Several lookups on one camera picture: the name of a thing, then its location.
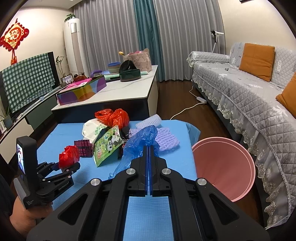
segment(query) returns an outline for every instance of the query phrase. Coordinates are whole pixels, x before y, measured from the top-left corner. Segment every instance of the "green checkered cloth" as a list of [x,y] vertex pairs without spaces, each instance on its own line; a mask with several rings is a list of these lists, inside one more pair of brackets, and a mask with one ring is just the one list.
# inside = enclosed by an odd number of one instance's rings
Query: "green checkered cloth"
[[47,94],[54,76],[47,53],[22,60],[2,70],[3,84],[11,112]]

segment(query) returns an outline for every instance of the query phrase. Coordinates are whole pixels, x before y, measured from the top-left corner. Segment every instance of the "red chinese knot decoration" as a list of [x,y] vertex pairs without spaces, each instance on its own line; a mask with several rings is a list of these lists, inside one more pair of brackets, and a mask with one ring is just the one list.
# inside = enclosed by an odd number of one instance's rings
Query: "red chinese knot decoration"
[[5,32],[4,36],[0,38],[0,46],[3,46],[8,51],[12,50],[11,65],[17,63],[15,50],[28,34],[29,30],[18,23],[16,19],[15,23]]

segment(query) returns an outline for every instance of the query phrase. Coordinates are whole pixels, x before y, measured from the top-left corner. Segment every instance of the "teal curtain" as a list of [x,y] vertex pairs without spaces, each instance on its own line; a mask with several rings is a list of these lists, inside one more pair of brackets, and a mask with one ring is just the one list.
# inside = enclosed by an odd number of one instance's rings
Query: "teal curtain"
[[152,65],[158,65],[158,80],[164,80],[163,52],[153,0],[133,0],[140,50],[149,49]]

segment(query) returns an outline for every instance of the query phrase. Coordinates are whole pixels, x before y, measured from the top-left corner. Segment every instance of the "ceiling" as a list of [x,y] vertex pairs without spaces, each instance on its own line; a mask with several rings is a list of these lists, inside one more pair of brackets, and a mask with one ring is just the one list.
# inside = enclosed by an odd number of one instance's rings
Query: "ceiling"
[[28,0],[24,7],[57,7],[69,9],[82,0]]

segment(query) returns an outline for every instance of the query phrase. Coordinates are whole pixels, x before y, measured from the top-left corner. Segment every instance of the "pink trash can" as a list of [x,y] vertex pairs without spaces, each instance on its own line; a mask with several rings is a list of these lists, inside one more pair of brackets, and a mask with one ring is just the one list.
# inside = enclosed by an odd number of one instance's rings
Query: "pink trash can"
[[197,177],[207,179],[232,202],[243,198],[255,180],[255,164],[239,143],[210,137],[192,146]]

